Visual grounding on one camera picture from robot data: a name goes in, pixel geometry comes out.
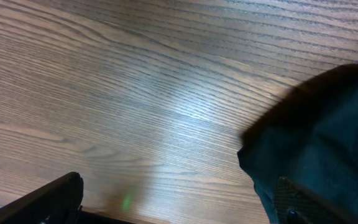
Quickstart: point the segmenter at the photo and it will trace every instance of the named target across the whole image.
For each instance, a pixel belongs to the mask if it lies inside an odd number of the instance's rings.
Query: brown wooden surface
[[[93,212],[268,223],[240,133],[350,62],[353,0],[0,0],[0,204],[78,171]]]

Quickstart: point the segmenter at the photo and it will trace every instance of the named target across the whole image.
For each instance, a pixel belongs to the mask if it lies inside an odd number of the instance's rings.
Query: table surface
[[[268,223],[240,135],[358,63],[356,0],[0,0],[0,204],[70,171],[135,223]]]

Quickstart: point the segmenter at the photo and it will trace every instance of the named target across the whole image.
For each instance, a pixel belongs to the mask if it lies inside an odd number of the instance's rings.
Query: black object
[[[279,223],[343,223],[358,224],[358,217],[297,185],[286,177],[278,179],[274,191],[274,207]]]
[[[84,183],[71,172],[0,208],[0,224],[126,224],[81,211]]]
[[[283,176],[342,213],[358,217],[358,65],[344,65],[303,83],[243,138],[240,166],[252,177],[271,223],[302,223],[305,217],[323,214],[337,222],[306,221],[345,223],[327,208],[300,212],[301,206],[315,204],[315,197],[292,208],[278,207],[277,200],[290,199],[277,199],[277,192],[283,193],[276,190]]]

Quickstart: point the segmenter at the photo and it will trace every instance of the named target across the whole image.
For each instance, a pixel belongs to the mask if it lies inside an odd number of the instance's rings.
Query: black bag
[[[275,206],[280,177],[358,217],[358,65],[335,68],[300,85],[243,140],[240,167],[254,181],[271,223],[289,222],[296,212],[286,208],[284,220]],[[319,216],[305,213],[298,215],[309,223]]]

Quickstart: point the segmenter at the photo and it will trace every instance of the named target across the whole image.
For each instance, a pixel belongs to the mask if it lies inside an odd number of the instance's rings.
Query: dark fabric
[[[302,84],[244,135],[240,167],[271,223],[277,180],[286,176],[358,216],[358,65]]]

